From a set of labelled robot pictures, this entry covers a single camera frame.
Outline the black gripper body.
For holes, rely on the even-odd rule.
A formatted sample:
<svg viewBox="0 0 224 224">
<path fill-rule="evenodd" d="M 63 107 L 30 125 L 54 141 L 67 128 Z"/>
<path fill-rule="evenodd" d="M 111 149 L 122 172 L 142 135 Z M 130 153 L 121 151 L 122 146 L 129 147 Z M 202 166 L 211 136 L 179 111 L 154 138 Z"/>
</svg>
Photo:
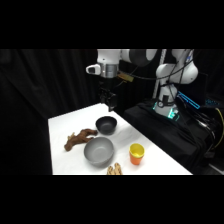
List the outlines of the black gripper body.
<svg viewBox="0 0 224 224">
<path fill-rule="evenodd" d="M 117 101 L 117 96 L 108 89 L 99 89 L 100 101 L 105 104 L 115 104 Z"/>
</svg>

